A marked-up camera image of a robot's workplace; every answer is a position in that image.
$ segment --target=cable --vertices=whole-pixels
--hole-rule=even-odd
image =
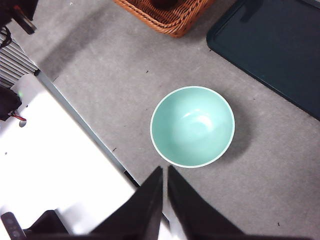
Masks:
[[[18,115],[14,114],[14,113],[11,113],[11,117],[14,117],[14,118],[16,118],[16,119],[19,119],[20,121],[27,121],[27,119],[25,119],[25,118],[23,118],[23,117],[21,117],[21,116],[18,116]]]
[[[3,28],[4,28],[5,32],[1,31],[1,34],[5,36],[5,39],[0,44],[0,49],[4,48],[5,46],[8,46],[12,42],[11,32],[9,31],[9,29],[6,26],[3,26]]]

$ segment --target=striped fabric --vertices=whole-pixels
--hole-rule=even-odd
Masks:
[[[5,36],[0,34],[0,43]],[[26,56],[17,42],[12,42],[0,49],[0,85],[12,87],[23,75],[34,74],[38,67]]]

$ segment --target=bowl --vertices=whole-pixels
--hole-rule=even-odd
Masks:
[[[198,168],[220,158],[231,144],[235,118],[228,102],[202,86],[186,86],[165,96],[150,123],[153,146],[169,163]]]

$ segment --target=black device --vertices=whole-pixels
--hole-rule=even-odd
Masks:
[[[168,197],[189,240],[308,239],[245,234],[210,206],[173,166],[168,168]],[[46,211],[31,227],[23,230],[26,239],[12,237],[6,218],[2,215],[1,219],[11,240],[157,240],[162,207],[163,170],[157,167],[125,204],[89,234],[70,235],[53,210]]]
[[[0,120],[6,121],[10,113],[21,105],[18,95],[9,88],[0,86]]]
[[[2,214],[1,220],[11,240],[27,240],[25,232],[20,227],[15,215],[12,212],[6,212]]]
[[[0,1],[0,34],[5,39],[0,43],[0,49],[12,42],[11,33],[6,27],[14,19],[28,34],[37,29],[32,24],[38,0],[1,0]]]
[[[208,47],[320,120],[320,2],[238,0]]]

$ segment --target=object in basket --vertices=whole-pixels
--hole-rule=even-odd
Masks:
[[[169,9],[177,3],[178,0],[150,0],[156,9]]]

